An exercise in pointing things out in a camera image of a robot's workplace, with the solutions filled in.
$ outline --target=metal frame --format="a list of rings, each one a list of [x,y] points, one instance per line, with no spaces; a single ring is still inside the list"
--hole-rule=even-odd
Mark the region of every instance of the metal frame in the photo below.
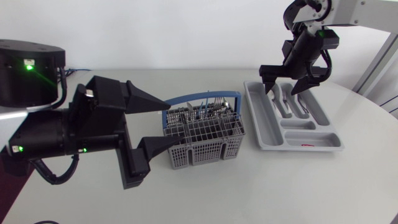
[[[374,86],[398,58],[398,35],[391,33],[353,91],[367,97]]]

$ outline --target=white table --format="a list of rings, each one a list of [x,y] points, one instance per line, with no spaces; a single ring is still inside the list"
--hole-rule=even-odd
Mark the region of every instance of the white table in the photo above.
[[[244,94],[257,70],[113,70],[78,73],[121,81],[167,100],[214,90]],[[75,175],[53,186],[32,174],[4,223],[390,223],[398,212],[398,120],[371,101],[333,83],[312,89],[331,118],[341,152],[261,151],[248,104],[238,157],[172,170],[167,152],[150,162],[143,183],[123,190],[115,151],[82,154]],[[127,116],[132,145],[162,136],[158,112]],[[56,174],[70,157],[46,159]]]

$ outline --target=fork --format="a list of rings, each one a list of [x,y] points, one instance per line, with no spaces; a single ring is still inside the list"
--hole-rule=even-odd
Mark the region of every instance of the fork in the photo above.
[[[289,104],[287,102],[287,97],[286,97],[286,92],[285,91],[282,91],[282,97],[283,97],[283,101],[285,103],[285,106],[287,108],[288,113],[292,113],[292,110],[290,109]]]

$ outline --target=gray plastic basket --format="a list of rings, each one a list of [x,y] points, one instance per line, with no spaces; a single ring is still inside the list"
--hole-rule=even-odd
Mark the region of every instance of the gray plastic basket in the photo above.
[[[207,164],[238,155],[245,134],[240,114],[234,110],[214,110],[213,103],[207,113],[201,106],[168,110],[165,113],[164,136],[184,136],[180,144],[169,148],[173,169]]]

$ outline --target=white wall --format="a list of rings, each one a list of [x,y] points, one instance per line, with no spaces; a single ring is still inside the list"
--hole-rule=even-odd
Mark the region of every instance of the white wall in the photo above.
[[[73,68],[280,65],[293,0],[2,0],[0,38],[56,45]],[[336,27],[332,81],[352,88],[388,34]]]

